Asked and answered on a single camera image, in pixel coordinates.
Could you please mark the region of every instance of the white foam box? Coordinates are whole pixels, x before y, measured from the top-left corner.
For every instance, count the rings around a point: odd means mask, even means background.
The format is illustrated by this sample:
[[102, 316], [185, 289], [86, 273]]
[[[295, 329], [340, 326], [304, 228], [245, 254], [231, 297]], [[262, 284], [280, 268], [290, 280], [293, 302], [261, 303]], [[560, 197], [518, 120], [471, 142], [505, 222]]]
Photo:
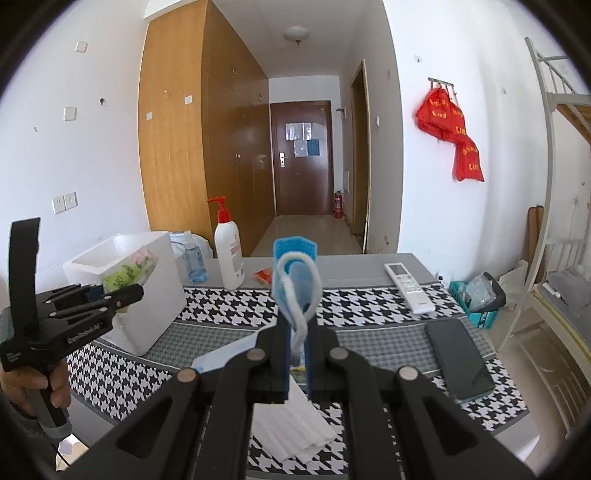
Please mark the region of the white foam box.
[[113, 330], [103, 335], [108, 342], [141, 356], [146, 353], [187, 304], [178, 277], [168, 232], [114, 235], [64, 264], [69, 283], [102, 285], [118, 271], [125, 259], [145, 246], [158, 257], [158, 264], [144, 285], [144, 298], [116, 315]]

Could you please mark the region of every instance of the person's hand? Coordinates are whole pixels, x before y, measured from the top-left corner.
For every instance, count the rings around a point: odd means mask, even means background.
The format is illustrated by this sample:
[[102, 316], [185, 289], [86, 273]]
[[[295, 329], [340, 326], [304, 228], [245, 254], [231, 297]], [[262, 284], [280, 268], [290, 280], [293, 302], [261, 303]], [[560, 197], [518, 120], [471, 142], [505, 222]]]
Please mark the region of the person's hand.
[[[50, 400], [54, 407], [68, 408], [72, 403], [69, 376], [68, 365], [63, 360], [49, 376], [49, 382], [53, 390]], [[22, 367], [5, 372], [0, 365], [0, 387], [2, 387], [2, 391], [12, 403], [27, 415], [35, 417], [35, 412], [27, 396], [27, 390], [43, 390], [47, 388], [47, 377], [32, 367]]]

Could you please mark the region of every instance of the ceiling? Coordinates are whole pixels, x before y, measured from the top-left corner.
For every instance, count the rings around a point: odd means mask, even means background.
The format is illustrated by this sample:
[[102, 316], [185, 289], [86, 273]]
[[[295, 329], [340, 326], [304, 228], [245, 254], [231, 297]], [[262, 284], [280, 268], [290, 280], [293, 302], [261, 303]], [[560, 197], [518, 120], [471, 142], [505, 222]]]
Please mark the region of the ceiling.
[[[368, 0], [214, 0], [269, 78], [337, 75]], [[299, 46], [287, 27], [306, 27]]]

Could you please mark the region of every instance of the houndstooth tablecloth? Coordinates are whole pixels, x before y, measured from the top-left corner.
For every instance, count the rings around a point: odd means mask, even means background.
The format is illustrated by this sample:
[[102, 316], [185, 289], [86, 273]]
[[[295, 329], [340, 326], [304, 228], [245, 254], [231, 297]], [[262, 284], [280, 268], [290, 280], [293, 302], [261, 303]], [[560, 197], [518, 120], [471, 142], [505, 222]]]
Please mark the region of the houndstooth tablecloth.
[[[317, 311], [319, 324], [334, 327], [339, 343], [375, 366], [396, 370], [415, 365], [445, 389], [424, 325], [437, 319], [461, 318], [495, 381], [487, 397], [462, 405], [471, 418], [493, 434], [527, 414], [521, 394], [480, 333], [440, 284], [424, 286], [436, 304], [427, 316], [414, 316], [395, 287], [325, 290]], [[250, 335], [274, 320], [277, 306], [269, 290], [186, 288], [187, 307], [156, 344], [134, 357], [99, 339], [69, 356], [72, 390], [94, 411], [116, 423], [132, 412], [179, 368], [193, 358]], [[348, 472], [338, 404], [316, 405], [337, 433], [314, 459], [302, 464], [292, 458], [279, 462], [251, 438], [247, 470], [256, 476], [292, 473], [344, 475]]]

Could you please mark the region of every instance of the brown door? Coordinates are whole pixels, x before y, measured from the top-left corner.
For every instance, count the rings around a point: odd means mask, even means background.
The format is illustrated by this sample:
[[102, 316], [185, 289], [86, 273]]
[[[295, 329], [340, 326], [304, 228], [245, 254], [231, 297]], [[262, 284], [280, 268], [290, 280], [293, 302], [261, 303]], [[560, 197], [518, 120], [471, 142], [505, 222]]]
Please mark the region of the brown door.
[[351, 94], [353, 113], [353, 222], [351, 222], [351, 230], [361, 247], [364, 247], [369, 192], [369, 137], [363, 67], [359, 69], [359, 73], [351, 85]]
[[329, 215], [333, 196], [330, 102], [273, 103], [271, 125], [277, 215]]

